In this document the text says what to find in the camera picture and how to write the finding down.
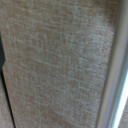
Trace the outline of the blue black-padded gripper finger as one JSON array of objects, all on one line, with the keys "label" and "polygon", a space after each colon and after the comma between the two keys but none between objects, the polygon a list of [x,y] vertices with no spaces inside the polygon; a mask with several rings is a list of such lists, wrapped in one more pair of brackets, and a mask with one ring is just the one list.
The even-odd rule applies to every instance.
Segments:
[{"label": "blue black-padded gripper finger", "polygon": [[0,36],[0,74],[2,74],[2,67],[5,63],[5,54],[4,54],[4,49],[2,45],[2,39]]}]

